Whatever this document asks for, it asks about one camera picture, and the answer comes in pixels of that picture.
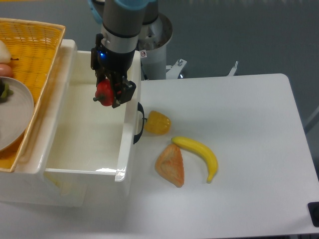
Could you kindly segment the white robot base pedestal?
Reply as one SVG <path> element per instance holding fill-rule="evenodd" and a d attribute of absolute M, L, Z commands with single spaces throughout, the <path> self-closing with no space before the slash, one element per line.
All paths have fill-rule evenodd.
<path fill-rule="evenodd" d="M 166 78 L 166 47 L 172 38 L 172 23 L 162 13 L 151 24 L 143 25 L 137 49 L 141 55 L 144 80 Z"/>

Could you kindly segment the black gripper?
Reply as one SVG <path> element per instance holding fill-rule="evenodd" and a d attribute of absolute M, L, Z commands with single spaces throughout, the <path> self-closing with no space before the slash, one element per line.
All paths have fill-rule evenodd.
<path fill-rule="evenodd" d="M 127 53 L 113 52 L 102 44 L 103 34 L 98 33 L 95 48 L 91 49 L 91 69 L 95 71 L 96 86 L 105 79 L 108 73 L 119 73 L 111 76 L 111 87 L 114 94 L 112 108 L 130 101 L 136 89 L 136 84 L 127 79 L 135 50 Z"/>

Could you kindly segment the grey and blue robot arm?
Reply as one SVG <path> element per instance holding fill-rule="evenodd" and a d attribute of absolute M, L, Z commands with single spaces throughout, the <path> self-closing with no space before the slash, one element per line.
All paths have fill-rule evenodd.
<path fill-rule="evenodd" d="M 128 80 L 138 46 L 142 26 L 158 18 L 156 0 L 94 0 L 93 7 L 102 6 L 102 29 L 91 50 L 91 69 L 95 71 L 94 101 L 116 108 L 130 101 L 136 84 Z"/>

